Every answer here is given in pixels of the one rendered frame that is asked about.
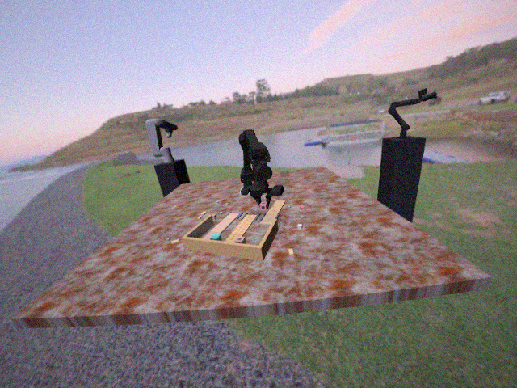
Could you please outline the tan wooden open-top tray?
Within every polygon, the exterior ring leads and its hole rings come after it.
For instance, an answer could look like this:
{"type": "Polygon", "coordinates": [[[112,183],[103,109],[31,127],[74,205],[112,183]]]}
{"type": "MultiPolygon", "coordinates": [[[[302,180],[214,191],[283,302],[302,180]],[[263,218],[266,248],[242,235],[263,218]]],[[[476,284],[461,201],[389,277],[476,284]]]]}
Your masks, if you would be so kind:
{"type": "Polygon", "coordinates": [[[208,213],[180,236],[185,250],[264,261],[277,232],[277,216],[208,213]]]}

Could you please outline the tan grid-patterned strip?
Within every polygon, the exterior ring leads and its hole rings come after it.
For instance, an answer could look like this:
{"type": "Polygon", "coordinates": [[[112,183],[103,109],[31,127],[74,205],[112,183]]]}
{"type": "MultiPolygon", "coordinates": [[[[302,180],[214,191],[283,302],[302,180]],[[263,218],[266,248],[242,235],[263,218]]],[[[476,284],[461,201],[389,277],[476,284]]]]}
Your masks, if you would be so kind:
{"type": "Polygon", "coordinates": [[[285,202],[285,200],[276,200],[265,216],[277,216],[285,202]]]}

